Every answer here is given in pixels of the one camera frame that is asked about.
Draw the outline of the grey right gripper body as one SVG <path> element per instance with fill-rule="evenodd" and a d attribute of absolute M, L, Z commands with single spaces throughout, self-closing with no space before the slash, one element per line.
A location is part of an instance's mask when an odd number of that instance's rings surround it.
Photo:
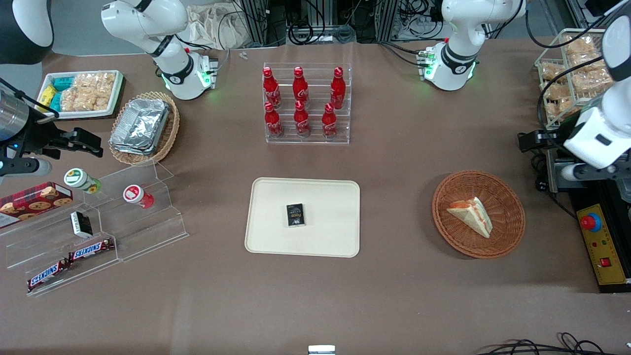
<path fill-rule="evenodd" d="M 50 142 L 59 139 L 62 130 L 49 122 L 38 124 L 43 115 L 24 101 L 1 93 L 0 102 L 0 145 L 1 155 L 9 159 L 22 157 L 25 153 L 39 154 Z"/>

